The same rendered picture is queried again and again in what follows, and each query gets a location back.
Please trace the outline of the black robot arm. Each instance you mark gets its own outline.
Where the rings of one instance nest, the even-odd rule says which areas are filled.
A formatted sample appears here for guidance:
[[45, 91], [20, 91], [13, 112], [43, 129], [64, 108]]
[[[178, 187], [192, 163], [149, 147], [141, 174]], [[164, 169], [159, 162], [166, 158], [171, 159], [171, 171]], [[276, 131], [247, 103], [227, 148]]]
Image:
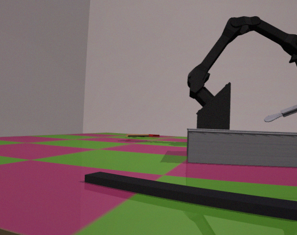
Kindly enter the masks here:
[[295, 62], [297, 65], [297, 35], [288, 34], [273, 25], [261, 20], [258, 16], [254, 17], [231, 17], [220, 39], [207, 54], [205, 59], [188, 74], [188, 86], [190, 88], [190, 97], [204, 107], [214, 95], [204, 87], [205, 82], [209, 80], [208, 73], [211, 66], [216, 62], [219, 55], [226, 46], [237, 36], [244, 35], [247, 32], [256, 31], [266, 38], [279, 44], [284, 51], [291, 55], [289, 63]]

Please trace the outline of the black flat bar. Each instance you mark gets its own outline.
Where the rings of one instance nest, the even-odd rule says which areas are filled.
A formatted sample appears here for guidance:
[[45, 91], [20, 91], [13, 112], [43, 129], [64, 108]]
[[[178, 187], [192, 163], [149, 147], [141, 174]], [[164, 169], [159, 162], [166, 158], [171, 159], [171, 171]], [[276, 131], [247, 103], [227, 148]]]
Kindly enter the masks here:
[[293, 200], [176, 185], [105, 172], [85, 174], [85, 182], [170, 200], [297, 221], [297, 201]]

